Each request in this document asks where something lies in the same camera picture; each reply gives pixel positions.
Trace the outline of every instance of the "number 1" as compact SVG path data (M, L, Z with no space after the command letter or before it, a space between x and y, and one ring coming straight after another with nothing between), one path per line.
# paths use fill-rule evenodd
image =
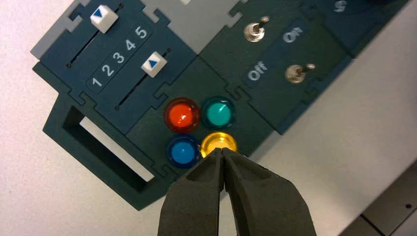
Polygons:
M96 78L93 78L93 79L92 79L92 84L93 84L93 85L98 85L98 86L100 86L100 87L101 87L101 86L103 86L103 85L102 85L102 84L101 84L101 83L100 83L100 82L99 82Z

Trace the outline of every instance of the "red light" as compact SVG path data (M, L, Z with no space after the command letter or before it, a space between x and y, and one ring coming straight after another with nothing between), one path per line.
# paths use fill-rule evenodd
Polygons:
M188 133L200 121L200 109L187 98L172 100L165 108L165 123L174 132Z

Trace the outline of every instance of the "number 4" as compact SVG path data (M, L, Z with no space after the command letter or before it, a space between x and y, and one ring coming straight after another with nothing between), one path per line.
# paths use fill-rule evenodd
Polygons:
M128 51L130 51L130 50L132 50L132 49L136 48L136 45L135 45L134 43L130 42L130 40L129 40L129 39L127 39L127 40L126 40L126 46L127 46L127 50L128 50Z

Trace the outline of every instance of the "blue triangle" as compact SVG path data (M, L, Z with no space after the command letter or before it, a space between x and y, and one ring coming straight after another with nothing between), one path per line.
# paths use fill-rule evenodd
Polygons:
M158 64L156 61L154 60L149 60L150 63L150 67L153 68L156 64Z
M94 16L103 17L103 16L101 15L101 11L100 11L100 9L97 9L97 10L94 12Z

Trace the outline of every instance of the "gray panel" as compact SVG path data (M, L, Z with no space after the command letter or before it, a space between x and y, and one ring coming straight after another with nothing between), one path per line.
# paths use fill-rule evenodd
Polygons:
M385 235L390 235L417 207L417 162L406 170L363 213Z
M417 235L417 211L408 217L408 219L391 234L391 236L415 236Z
M141 0L146 5L143 12L152 21L159 20L154 11L160 10L171 20L168 27L197 54L223 27L232 27L242 17L229 15L239 1L248 0L191 0L187 5L180 0Z
M83 19L81 16L77 16L72 21L69 16L78 7L78 5L82 4L83 6L87 6L89 2L90 0L74 0L65 10L65 12L58 18L58 20L52 25L48 32L46 32L46 34L34 46L30 53L32 53L32 55L34 55L36 58L40 59L65 30L73 32Z
M340 236L381 236L362 217L358 217Z

